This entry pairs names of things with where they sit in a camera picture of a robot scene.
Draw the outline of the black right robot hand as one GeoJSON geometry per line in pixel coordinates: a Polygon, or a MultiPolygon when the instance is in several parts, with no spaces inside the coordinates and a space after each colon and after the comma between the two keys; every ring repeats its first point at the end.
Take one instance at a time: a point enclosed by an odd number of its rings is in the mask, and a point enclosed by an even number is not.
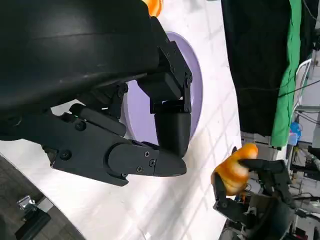
{"type": "Polygon", "coordinates": [[[222,240],[283,240],[295,218],[291,180],[283,160],[258,158],[247,143],[212,172],[214,210],[227,219],[222,240]]]}

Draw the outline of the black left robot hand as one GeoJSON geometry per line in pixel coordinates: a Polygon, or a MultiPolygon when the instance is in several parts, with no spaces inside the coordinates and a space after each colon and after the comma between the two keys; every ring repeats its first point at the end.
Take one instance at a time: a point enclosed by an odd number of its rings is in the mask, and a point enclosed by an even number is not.
{"type": "Polygon", "coordinates": [[[0,138],[41,145],[56,170],[116,186],[184,175],[192,79],[141,0],[0,3],[0,138]],[[125,138],[132,80],[149,97],[157,144],[125,138]]]}

